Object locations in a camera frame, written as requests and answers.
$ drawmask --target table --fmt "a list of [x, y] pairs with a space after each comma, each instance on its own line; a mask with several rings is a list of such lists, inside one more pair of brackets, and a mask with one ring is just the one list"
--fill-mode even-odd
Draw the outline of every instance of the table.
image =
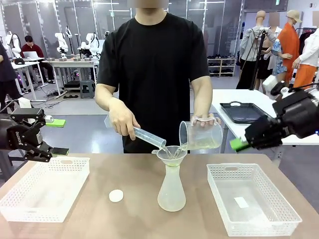
[[[220, 103], [230, 103], [232, 101], [239, 101], [242, 103], [254, 103], [260, 109], [268, 113], [271, 117], [275, 117], [276, 113], [272, 107], [275, 102], [271, 100], [268, 96], [264, 95], [257, 90], [213, 90], [213, 101], [212, 105], [215, 107], [216, 112], [220, 115], [224, 124], [223, 129], [223, 142], [220, 147], [220, 153], [225, 152], [226, 140], [228, 129], [235, 135], [236, 138], [245, 135], [245, 129], [249, 124], [236, 124], [234, 123], [225, 111], [220, 106]], [[274, 163], [278, 166], [281, 162], [283, 153], [285, 151], [284, 145], [319, 145], [319, 136], [312, 135], [304, 139], [300, 139], [295, 135], [291, 135], [283, 140], [283, 146], [276, 149]]]
[[[80, 81], [82, 81], [82, 75], [81, 75], [81, 70], [80, 70], [81, 68], [95, 68], [95, 66], [99, 65], [98, 59], [92, 59], [92, 61], [84, 61], [84, 59], [81, 59], [81, 61], [73, 61], [73, 60], [69, 60], [69, 59], [67, 61], [59, 61], [58, 59], [55, 59], [55, 61], [44, 61], [44, 62], [50, 63], [53, 67], [55, 83], [56, 83], [56, 87], [57, 87], [58, 94], [59, 94], [58, 97], [60, 97], [62, 95], [60, 94], [59, 84], [57, 81], [56, 72], [54, 70], [55, 67], [58, 68], [59, 79], [61, 79], [63, 82], [62, 71], [60, 68], [77, 68], [78, 72], [79, 72]], [[68, 74], [69, 78], [71, 79], [71, 75], [70, 75], [69, 71], [67, 71], [67, 74]], [[94, 74], [95, 84], [97, 84], [95, 71], [93, 71], [93, 74]]]
[[[32, 59], [27, 59], [27, 58], [24, 58], [23, 60], [25, 62], [35, 62], [35, 61], [41, 61], [41, 60], [44, 60], [45, 58], [44, 57], [38, 57], [38, 58], [32, 58]], [[41, 69], [40, 69], [40, 65], [38, 64], [38, 69], [39, 69], [39, 75], [41, 77], [41, 81], [42, 81], [42, 85], [40, 86], [41, 88], [44, 87], [44, 86], [47, 86], [48, 83], [45, 83], [44, 80], [43, 80], [43, 76], [42, 76], [42, 73], [41, 73]]]
[[[301, 216], [303, 222], [290, 239], [315, 239], [319, 234], [317, 212], [265, 155], [188, 155], [180, 167], [186, 205], [176, 213], [158, 205], [165, 166], [155, 155], [70, 156], [90, 157], [90, 175], [64, 223], [8, 223], [0, 215], [1, 239], [228, 239], [207, 182], [206, 164], [231, 162], [258, 163]], [[34, 164], [26, 163], [6, 182], [0, 188], [0, 198]], [[119, 203], [108, 198], [114, 189], [124, 192]]]
[[32, 59], [28, 59], [28, 58], [24, 58], [24, 61], [41, 61], [44, 60], [44, 57], [38, 57], [38, 58], [32, 58]]
[[[35, 93], [34, 93], [34, 88], [33, 88], [33, 85], [32, 85], [32, 80], [31, 80], [31, 77], [30, 77], [30, 73], [29, 73], [28, 67], [29, 66], [33, 66], [33, 65], [38, 65], [38, 67], [39, 67], [39, 62], [25, 62], [24, 65], [16, 65], [13, 62], [11, 62], [11, 65], [12, 65], [14, 70], [17, 70], [19, 72], [19, 75], [21, 77], [23, 77], [22, 70], [23, 69], [25, 70], [26, 78], [27, 78], [27, 80], [29, 82], [29, 86], [30, 86], [30, 89], [31, 89], [32, 97], [33, 97], [34, 100], [36, 100], [36, 96], [35, 96]], [[21, 93], [20, 85], [17, 82], [17, 80], [15, 81], [15, 83], [17, 84], [17, 88], [19, 90], [19, 93]], [[26, 84], [25, 84], [24, 81], [22, 81], [22, 86], [23, 86], [24, 90], [26, 90]]]

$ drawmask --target black tray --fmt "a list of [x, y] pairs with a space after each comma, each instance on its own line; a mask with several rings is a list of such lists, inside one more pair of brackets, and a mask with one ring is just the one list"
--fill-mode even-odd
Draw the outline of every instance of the black tray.
[[234, 123], [253, 123], [261, 116], [269, 116], [253, 103], [233, 101], [220, 103], [220, 105]]

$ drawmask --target black t-shirt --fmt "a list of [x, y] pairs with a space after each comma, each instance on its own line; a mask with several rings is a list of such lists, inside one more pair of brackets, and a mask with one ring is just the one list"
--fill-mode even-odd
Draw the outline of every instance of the black t-shirt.
[[[208, 76], [201, 30], [167, 13], [156, 25], [134, 18], [106, 39], [98, 83], [118, 87], [120, 100], [142, 129], [179, 145], [179, 124], [190, 120], [189, 82]], [[123, 137], [129, 153], [150, 153], [152, 145]]]
[[16, 74], [14, 69], [9, 61], [8, 55], [2, 43], [0, 42], [0, 55], [3, 57], [3, 61], [0, 63], [0, 81], [14, 81]]

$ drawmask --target cable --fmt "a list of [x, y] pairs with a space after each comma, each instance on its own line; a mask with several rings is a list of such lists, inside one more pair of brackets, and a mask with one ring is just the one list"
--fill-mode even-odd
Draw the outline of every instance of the cable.
[[0, 114], [3, 112], [3, 111], [5, 111], [12, 103], [14, 103], [14, 102], [18, 102], [18, 100], [12, 100], [12, 101], [10, 101], [10, 103], [8, 103], [1, 111], [0, 111]]
[[297, 90], [297, 89], [301, 89], [303, 87], [307, 87], [307, 86], [314, 86], [314, 85], [317, 85], [318, 86], [318, 82], [317, 83], [311, 83], [311, 84], [308, 84], [308, 85], [304, 85], [304, 86], [299, 86], [299, 87], [295, 87], [295, 88], [290, 88], [290, 91], [293, 91], [293, 90]]

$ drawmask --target white shirt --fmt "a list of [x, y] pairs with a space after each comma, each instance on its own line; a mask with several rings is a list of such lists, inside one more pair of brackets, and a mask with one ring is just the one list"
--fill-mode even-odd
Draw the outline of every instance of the white shirt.
[[[253, 28], [249, 28], [244, 36], [243, 40], [240, 43], [239, 56], [244, 61], [256, 61], [257, 60], [257, 52], [261, 42], [262, 31], [260, 28], [263, 26], [255, 26]], [[272, 33], [271, 30], [267, 30], [266, 34], [268, 39], [274, 43], [276, 37]]]
[[[282, 31], [281, 28], [276, 27], [275, 34], [274, 34], [276, 38], [278, 38], [281, 31]], [[278, 56], [275, 56], [274, 54], [272, 54], [272, 52], [269, 52], [269, 54], [271, 55], [271, 57], [270, 57], [269, 65], [268, 65], [268, 70], [275, 69]]]
[[319, 58], [319, 29], [305, 40], [303, 54], [299, 57], [300, 64], [317, 67]]

